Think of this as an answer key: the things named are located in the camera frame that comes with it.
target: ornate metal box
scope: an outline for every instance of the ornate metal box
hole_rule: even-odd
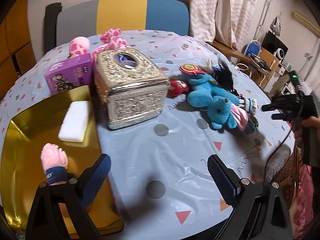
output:
[[[94,79],[111,129],[159,115],[170,85],[169,78],[136,49],[97,54]]]

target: human hand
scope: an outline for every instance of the human hand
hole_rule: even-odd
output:
[[[317,129],[317,137],[318,140],[320,141],[320,119],[314,116],[309,117],[306,120],[302,121],[302,125],[299,125],[296,122],[292,123],[292,131],[294,133],[294,137],[296,139],[296,145],[298,147],[301,146],[303,143],[303,127],[306,128],[316,128]]]

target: white sponge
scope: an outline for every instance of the white sponge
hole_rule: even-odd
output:
[[[58,138],[66,142],[83,142],[89,114],[89,101],[72,102],[63,119]]]

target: light blue tablecloth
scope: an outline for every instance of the light blue tablecloth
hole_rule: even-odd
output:
[[[206,43],[175,33],[125,31],[122,36],[168,76],[179,75],[178,68],[185,63],[205,65],[210,59],[217,64],[218,57],[227,60]],[[89,38],[90,51],[101,45],[99,38]],[[43,74],[67,56],[68,44],[49,51],[7,93],[0,105],[0,150],[10,119],[50,96]],[[247,75],[231,70],[239,93],[257,99],[259,107],[269,103]],[[112,159],[110,179],[125,221],[124,231],[108,239],[178,240],[221,222],[232,208],[224,204],[209,175],[208,157],[216,153],[240,178],[262,181],[268,156],[290,130],[286,122],[271,120],[274,112],[258,110],[259,130],[251,135],[239,130],[215,131],[207,124],[206,113],[191,107],[185,95],[167,98],[158,117],[120,130],[106,129],[104,116],[97,111],[101,148]],[[293,146],[291,133],[270,161],[268,179]]]

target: yellow metal tray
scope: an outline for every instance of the yellow metal tray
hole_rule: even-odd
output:
[[[70,103],[82,100],[91,101],[88,86],[47,98],[10,121],[2,152],[0,190],[4,212],[13,230],[25,232],[37,187],[41,181],[46,180],[40,160],[41,150],[46,143],[57,144],[67,153],[68,172],[77,177],[100,156],[93,110],[82,143],[68,143],[58,139]],[[123,229],[107,179],[93,204],[86,210],[102,235]],[[71,238],[78,238],[71,219],[64,216],[64,221]]]

